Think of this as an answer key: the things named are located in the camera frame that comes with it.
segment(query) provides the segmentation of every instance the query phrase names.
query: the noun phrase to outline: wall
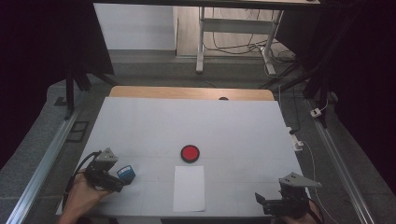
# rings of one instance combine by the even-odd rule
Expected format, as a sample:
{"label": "wall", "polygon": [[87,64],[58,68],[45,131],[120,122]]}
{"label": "wall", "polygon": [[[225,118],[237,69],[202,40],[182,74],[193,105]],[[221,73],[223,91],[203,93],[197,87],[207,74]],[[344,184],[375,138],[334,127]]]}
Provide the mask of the wall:
{"label": "wall", "polygon": [[174,7],[94,6],[108,49],[176,49],[177,11]]}

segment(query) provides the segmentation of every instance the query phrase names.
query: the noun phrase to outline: aluminum rail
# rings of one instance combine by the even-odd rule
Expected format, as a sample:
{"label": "aluminum rail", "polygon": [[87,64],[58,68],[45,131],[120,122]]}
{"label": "aluminum rail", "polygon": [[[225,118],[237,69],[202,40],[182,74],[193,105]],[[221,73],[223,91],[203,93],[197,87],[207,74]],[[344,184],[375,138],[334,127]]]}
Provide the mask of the aluminum rail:
{"label": "aluminum rail", "polygon": [[41,159],[41,162],[35,169],[35,173],[33,174],[22,196],[18,200],[17,205],[15,205],[14,210],[9,216],[7,224],[20,224],[23,223],[23,221],[26,219],[38,192],[40,191],[44,181],[47,178],[48,173],[50,172],[52,164],[58,157],[64,141],[69,134],[69,131],[72,128],[74,122],[76,121],[79,112],[81,111],[82,102],[85,100],[85,98],[85,92],[82,92],[81,95],[77,98],[77,106],[75,107],[74,113],[68,120],[65,120],[61,124],[58,132],[55,134],[54,138],[49,144],[49,148],[44,154],[43,159]]}
{"label": "aluminum rail", "polygon": [[[309,101],[306,101],[307,107],[309,110],[314,109],[314,107],[309,104]],[[337,174],[339,175],[341,182],[344,185],[346,193],[349,195],[352,204],[356,210],[356,214],[358,215],[359,219],[361,220],[362,224],[375,224],[375,220],[373,218],[372,213],[367,206],[367,203],[364,201],[361,192],[359,191],[358,187],[356,186],[355,181],[353,180],[350,172],[347,169],[347,166],[338,151],[332,137],[330,136],[327,129],[324,129],[321,123],[315,119],[315,126],[318,129],[318,133],[329,153],[330,158],[332,159],[332,164],[334,165]]]}

